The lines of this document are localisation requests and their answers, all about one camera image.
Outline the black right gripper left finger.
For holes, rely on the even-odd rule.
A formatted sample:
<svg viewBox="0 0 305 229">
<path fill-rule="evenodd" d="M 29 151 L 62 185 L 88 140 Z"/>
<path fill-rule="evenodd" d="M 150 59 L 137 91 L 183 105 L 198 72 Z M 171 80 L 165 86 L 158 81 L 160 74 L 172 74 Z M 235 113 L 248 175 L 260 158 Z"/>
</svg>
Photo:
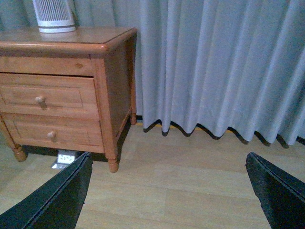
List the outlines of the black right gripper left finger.
<svg viewBox="0 0 305 229">
<path fill-rule="evenodd" d="M 2 229 L 73 229 L 84 205 L 92 156 L 83 153 L 24 200 L 1 214 Z"/>
</svg>

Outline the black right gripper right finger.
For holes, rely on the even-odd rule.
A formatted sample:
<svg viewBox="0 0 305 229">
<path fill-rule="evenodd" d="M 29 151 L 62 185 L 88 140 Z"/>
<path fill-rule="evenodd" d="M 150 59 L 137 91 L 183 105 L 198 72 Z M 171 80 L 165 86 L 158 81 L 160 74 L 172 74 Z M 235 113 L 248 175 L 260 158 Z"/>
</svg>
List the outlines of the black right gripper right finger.
<svg viewBox="0 0 305 229">
<path fill-rule="evenodd" d="M 255 195 L 273 229 L 305 227 L 305 183 L 254 152 L 246 170 Z"/>
</svg>

